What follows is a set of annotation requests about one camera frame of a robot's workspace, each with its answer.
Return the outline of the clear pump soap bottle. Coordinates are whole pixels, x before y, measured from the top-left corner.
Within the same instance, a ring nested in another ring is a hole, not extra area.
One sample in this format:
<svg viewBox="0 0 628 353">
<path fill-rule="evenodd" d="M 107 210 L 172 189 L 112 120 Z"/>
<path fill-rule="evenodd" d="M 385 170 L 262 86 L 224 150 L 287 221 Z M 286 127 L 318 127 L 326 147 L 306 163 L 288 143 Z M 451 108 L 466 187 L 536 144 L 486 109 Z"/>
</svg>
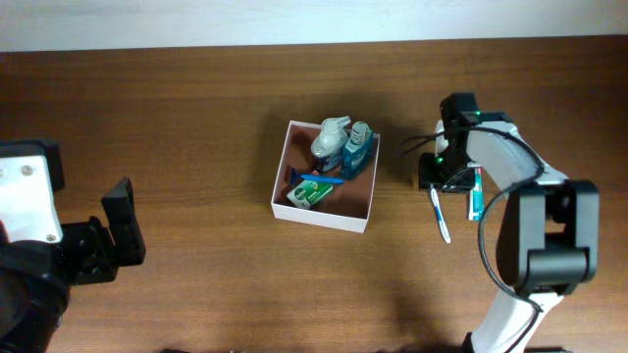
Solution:
<svg viewBox="0 0 628 353">
<path fill-rule="evenodd" d="M 351 123 L 349 116 L 327 118 L 321 131 L 311 144 L 311 153 L 318 161 L 317 170 L 326 173 L 336 168 L 342 161 L 342 149 L 348 141 L 345 128 Z"/>
</svg>

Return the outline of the blue white toothbrush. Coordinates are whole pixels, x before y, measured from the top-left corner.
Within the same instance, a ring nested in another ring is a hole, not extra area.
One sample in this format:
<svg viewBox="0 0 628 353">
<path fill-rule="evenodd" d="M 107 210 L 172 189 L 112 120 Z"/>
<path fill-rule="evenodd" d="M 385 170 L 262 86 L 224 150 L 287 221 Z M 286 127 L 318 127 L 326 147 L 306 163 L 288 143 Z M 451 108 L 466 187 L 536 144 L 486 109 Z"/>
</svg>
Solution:
<svg viewBox="0 0 628 353">
<path fill-rule="evenodd" d="M 438 191 L 433 185 L 431 185 L 429 188 L 429 195 L 430 195 L 431 203 L 435 210 L 437 224 L 439 227 L 439 232 L 441 234 L 441 237 L 445 243 L 451 244 L 451 237 L 450 237 L 450 233 L 449 233 L 449 230 L 448 230 L 448 227 L 447 227 L 447 224 L 446 224 L 443 212 L 442 212 L 442 207 L 440 204 Z"/>
</svg>

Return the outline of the green Dettol soap box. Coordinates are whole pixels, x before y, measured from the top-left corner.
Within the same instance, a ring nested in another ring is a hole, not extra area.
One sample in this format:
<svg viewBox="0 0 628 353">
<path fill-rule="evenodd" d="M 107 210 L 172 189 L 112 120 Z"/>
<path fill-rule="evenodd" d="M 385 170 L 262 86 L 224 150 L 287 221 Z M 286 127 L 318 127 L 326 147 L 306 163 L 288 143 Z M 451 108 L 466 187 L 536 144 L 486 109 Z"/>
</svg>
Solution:
<svg viewBox="0 0 628 353">
<path fill-rule="evenodd" d="M 325 199 L 333 189 L 329 183 L 304 180 L 287 194 L 287 199 L 293 206 L 309 210 Z"/>
</svg>

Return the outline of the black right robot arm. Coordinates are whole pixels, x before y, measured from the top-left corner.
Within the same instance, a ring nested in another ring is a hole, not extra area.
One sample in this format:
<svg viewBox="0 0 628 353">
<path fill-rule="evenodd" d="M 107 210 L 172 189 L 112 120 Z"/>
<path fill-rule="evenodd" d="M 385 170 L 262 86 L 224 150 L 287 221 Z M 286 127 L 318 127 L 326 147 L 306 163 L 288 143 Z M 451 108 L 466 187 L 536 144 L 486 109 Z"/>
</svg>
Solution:
<svg viewBox="0 0 628 353">
<path fill-rule="evenodd" d="M 503 111 L 483 111 L 472 93 L 452 93 L 424 143 L 419 186 L 430 193 L 439 228 L 450 239 L 441 192 L 473 189 L 483 170 L 498 194 L 478 221 L 481 261 L 497 286 L 482 323 L 468 332 L 464 352 L 523 352 L 545 316 L 576 287 L 594 278 L 599 257 L 600 194 L 544 161 Z"/>
</svg>

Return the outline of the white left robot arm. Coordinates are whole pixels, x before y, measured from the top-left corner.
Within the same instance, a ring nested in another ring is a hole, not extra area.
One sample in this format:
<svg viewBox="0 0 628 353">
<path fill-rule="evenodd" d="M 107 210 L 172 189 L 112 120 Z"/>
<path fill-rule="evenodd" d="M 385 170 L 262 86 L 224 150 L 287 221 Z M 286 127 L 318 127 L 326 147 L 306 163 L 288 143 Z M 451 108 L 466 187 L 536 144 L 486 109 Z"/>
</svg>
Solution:
<svg viewBox="0 0 628 353">
<path fill-rule="evenodd" d="M 109 225 L 92 216 L 61 225 L 56 243 L 10 242 L 1 236 L 1 350 L 44 352 L 78 285 L 112 282 L 119 268 L 139 266 L 146 248 L 133 189 L 122 178 L 102 198 Z"/>
</svg>

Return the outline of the green white toothpaste tube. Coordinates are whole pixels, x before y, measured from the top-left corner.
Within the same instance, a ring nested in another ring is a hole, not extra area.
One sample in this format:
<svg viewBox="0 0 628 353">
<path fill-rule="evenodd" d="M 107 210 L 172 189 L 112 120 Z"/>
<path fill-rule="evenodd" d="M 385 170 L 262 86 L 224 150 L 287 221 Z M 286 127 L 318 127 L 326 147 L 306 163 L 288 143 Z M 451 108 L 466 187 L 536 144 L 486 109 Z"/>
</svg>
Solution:
<svg viewBox="0 0 628 353">
<path fill-rule="evenodd" d="M 469 221 L 479 222 L 485 212 L 482 170 L 475 169 L 473 177 L 473 185 L 468 194 L 467 217 Z"/>
</svg>

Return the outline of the blue Listerine mouthwash bottle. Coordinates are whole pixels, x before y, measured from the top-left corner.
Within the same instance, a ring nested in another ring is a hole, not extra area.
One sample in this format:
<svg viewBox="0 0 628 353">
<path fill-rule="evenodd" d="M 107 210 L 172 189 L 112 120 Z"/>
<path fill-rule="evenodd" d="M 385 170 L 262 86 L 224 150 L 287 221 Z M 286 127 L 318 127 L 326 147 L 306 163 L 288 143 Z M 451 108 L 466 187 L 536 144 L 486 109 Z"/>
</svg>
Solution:
<svg viewBox="0 0 628 353">
<path fill-rule="evenodd" d="M 342 149 L 342 166 L 340 176 L 351 180 L 357 177 L 370 159 L 373 131 L 364 122 L 352 126 L 348 141 Z"/>
</svg>

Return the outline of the blue disposable razor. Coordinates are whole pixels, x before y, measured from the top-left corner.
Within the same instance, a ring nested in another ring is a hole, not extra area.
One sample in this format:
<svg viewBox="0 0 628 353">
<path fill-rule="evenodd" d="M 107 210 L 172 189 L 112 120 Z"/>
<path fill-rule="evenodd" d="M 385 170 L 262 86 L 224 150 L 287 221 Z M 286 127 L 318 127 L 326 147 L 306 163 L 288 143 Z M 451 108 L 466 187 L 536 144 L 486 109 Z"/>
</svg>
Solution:
<svg viewBox="0 0 628 353">
<path fill-rule="evenodd" d="M 291 168 L 290 169 L 289 184 L 291 186 L 296 186 L 302 180 L 322 182 L 322 183 L 335 184 L 335 185 L 342 185 L 342 184 L 344 184 L 344 180 L 342 178 L 340 178 L 340 177 L 321 176 L 321 175 L 318 175 L 318 174 L 300 174 L 297 171 L 297 169 Z"/>
</svg>

